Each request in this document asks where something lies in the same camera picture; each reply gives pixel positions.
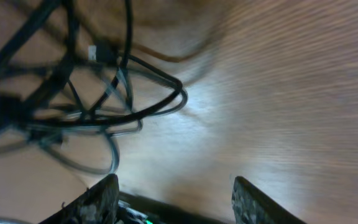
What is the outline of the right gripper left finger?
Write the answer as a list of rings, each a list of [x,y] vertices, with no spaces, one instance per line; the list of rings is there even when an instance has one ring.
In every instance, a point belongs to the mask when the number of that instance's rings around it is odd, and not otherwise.
[[[118,201],[118,178],[116,174],[109,174],[40,224],[113,224],[117,217]]]

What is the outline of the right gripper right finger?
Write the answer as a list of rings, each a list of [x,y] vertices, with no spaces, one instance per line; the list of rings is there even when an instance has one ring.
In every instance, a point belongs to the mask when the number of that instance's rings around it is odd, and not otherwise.
[[[231,202],[237,224],[305,224],[241,176],[234,180]]]

